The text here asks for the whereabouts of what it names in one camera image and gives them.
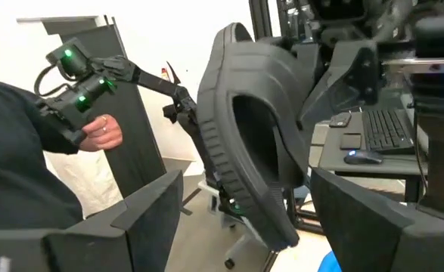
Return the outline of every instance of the computer mouse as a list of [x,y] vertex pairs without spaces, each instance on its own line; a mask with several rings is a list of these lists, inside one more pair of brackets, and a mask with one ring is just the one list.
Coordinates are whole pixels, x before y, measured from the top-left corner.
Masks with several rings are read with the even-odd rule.
[[344,157],[344,162],[350,165],[380,164],[383,162],[383,156],[369,150],[351,150]]

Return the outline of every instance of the black foam seat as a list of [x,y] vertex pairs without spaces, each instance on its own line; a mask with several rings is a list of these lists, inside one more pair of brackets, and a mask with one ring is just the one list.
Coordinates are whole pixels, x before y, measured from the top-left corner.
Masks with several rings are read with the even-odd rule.
[[219,43],[198,91],[197,119],[223,187],[275,251],[299,240],[285,212],[274,127],[299,171],[307,169],[297,115],[312,81],[301,75],[300,63],[282,48]]
[[[241,23],[230,23],[220,31],[218,31],[213,40],[212,52],[223,49],[225,45],[233,42],[251,42],[252,37]],[[203,164],[206,169],[214,169],[213,162],[210,158],[203,158]],[[206,184],[210,187],[218,189],[216,185],[216,177],[214,173],[205,173]]]
[[311,195],[342,271],[444,271],[444,220],[319,168]]
[[182,198],[183,174],[174,171],[66,230],[0,230],[0,270],[162,271]]

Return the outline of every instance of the motion capture controller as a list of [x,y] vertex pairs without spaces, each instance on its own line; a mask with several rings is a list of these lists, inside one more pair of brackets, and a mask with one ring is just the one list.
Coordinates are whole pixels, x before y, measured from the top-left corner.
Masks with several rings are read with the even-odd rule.
[[[196,104],[188,90],[142,70],[123,56],[92,57],[78,39],[71,39],[47,55],[50,66],[36,80],[34,90],[45,97],[66,90],[57,97],[40,99],[36,105],[42,118],[56,128],[73,144],[80,144],[86,137],[82,127],[92,120],[94,102],[105,93],[114,94],[114,82],[127,82],[167,95],[173,99],[178,112],[187,113],[195,120]],[[61,75],[74,85],[62,84],[47,94],[40,94],[42,78],[57,67]]]

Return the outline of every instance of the floor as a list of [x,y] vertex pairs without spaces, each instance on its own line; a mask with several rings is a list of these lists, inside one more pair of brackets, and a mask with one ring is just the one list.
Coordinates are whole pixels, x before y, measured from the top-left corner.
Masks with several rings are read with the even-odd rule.
[[[316,129],[314,135],[315,146],[311,149],[309,161],[311,165],[317,165],[321,156],[324,143],[325,129]],[[175,160],[166,160],[166,168],[186,169],[188,163]],[[390,193],[403,195],[405,185],[397,180],[349,178],[356,184]],[[203,176],[191,176],[185,178],[185,197],[197,189]],[[223,272],[225,268],[225,252],[230,249],[235,241],[243,234],[242,226],[235,229],[222,229],[219,218],[207,211],[209,194],[199,192],[185,208],[191,211],[191,215],[182,214],[175,241],[172,245],[167,272]],[[234,272],[258,272],[261,271],[268,251],[259,245],[248,245],[246,250],[234,260]]]

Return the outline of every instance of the black panel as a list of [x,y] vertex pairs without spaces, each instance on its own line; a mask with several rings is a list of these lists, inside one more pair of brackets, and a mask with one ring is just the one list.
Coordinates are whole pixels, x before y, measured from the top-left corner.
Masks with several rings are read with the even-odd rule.
[[[94,57],[123,55],[113,26],[102,26],[61,36],[62,42],[73,37],[78,38]],[[123,144],[114,150],[106,151],[106,156],[124,197],[166,173],[136,86],[118,83],[116,95],[106,94],[99,98],[93,113],[96,116],[114,116],[123,130]]]
[[311,195],[342,271],[444,271],[444,220],[319,168]]
[[182,197],[178,170],[67,230],[0,230],[0,271],[165,271]]
[[66,20],[66,21],[46,21],[42,22],[47,34],[49,35],[69,35],[79,31],[97,28],[94,18],[86,18],[81,20]]

